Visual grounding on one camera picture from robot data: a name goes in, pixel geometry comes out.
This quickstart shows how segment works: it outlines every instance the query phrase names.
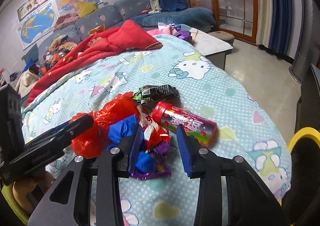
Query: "gray stool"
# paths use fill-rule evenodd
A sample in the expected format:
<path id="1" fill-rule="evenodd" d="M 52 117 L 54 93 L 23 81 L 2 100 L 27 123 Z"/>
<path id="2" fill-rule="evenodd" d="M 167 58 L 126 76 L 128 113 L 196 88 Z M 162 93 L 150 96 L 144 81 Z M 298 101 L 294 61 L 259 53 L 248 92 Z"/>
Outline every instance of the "gray stool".
<path id="1" fill-rule="evenodd" d="M 235 37 L 229 33 L 223 32 L 223 31 L 217 31 L 217 32 L 211 32 L 209 35 L 212 35 L 222 41 L 227 42 L 231 46 L 233 45 L 233 41 L 235 40 Z"/>

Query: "blue blanket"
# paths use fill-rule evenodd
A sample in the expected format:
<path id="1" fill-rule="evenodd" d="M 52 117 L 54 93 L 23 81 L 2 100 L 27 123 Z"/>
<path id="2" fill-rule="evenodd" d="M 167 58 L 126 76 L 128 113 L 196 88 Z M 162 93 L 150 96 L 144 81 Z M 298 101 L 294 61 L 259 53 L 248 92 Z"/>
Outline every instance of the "blue blanket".
<path id="1" fill-rule="evenodd" d="M 143 27 L 158 26 L 158 22 L 165 24 L 178 23 L 186 24 L 199 30 L 203 27 L 214 25 L 212 10 L 207 8 L 187 8 L 182 11 L 161 12 L 156 14 L 142 14 L 131 18 L 138 25 Z"/>

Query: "sofa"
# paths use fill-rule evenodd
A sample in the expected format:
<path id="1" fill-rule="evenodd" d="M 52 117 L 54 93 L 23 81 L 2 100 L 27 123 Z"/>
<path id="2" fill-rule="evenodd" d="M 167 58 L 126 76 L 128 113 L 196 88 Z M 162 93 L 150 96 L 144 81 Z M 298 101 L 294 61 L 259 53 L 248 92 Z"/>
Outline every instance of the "sofa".
<path id="1" fill-rule="evenodd" d="M 114 5 L 106 5 L 96 11 L 79 18 L 75 24 L 57 30 L 48 36 L 39 46 L 39 61 L 48 50 L 51 42 L 60 35 L 68 35 L 75 43 L 80 43 L 89 35 L 88 32 L 104 24 L 108 29 L 121 26 L 124 21 L 131 19 L 144 29 L 158 27 L 158 22 L 165 24 L 186 24 L 204 32 L 211 30 L 215 25 L 213 13 L 207 8 L 188 8 L 177 12 L 161 12 L 155 14 L 142 14 L 150 8 L 150 0 L 119 0 Z"/>

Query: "person's hand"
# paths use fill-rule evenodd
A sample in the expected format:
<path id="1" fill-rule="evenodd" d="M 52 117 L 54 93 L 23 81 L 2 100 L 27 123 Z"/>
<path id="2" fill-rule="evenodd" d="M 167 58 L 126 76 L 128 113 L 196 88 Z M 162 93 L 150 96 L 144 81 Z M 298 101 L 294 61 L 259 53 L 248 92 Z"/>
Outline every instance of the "person's hand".
<path id="1" fill-rule="evenodd" d="M 31 193 L 42 180 L 34 178 L 26 178 L 21 181 L 14 182 L 13 189 L 20 196 L 27 196 Z"/>
<path id="2" fill-rule="evenodd" d="M 29 202 L 27 198 L 27 194 L 31 193 L 37 186 L 38 183 L 44 181 L 45 182 L 45 192 L 50 188 L 51 184 L 53 183 L 54 179 L 51 174 L 45 172 L 44 176 L 39 178 L 25 178 L 21 181 L 17 181 L 13 183 L 12 193 L 25 213 L 31 214 L 33 212 L 33 206 Z"/>

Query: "bed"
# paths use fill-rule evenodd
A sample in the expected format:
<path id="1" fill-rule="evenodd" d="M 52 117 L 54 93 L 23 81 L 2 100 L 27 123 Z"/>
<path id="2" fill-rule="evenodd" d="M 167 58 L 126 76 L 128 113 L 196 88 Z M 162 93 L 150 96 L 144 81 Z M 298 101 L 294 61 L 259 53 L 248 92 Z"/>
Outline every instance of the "bed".
<path id="1" fill-rule="evenodd" d="M 211 150 L 227 158 L 243 156 L 280 200 L 290 187 L 291 157 L 266 112 L 240 83 L 215 67 L 191 44 L 165 34 L 155 38 L 163 44 L 162 48 L 129 50 L 99 59 L 64 75 L 40 93 L 23 110 L 25 141 L 70 120 L 78 112 L 101 109 L 118 93 L 137 91 L 147 84 L 170 84 L 179 90 L 184 109 L 218 124 L 219 138 Z M 66 148 L 63 157 L 47 165 L 47 171 L 57 177 L 74 156 Z M 166 166 L 172 171 L 170 178 L 120 179 L 126 226 L 193 225 L 199 180 L 190 180 L 184 173 L 174 134 Z"/>

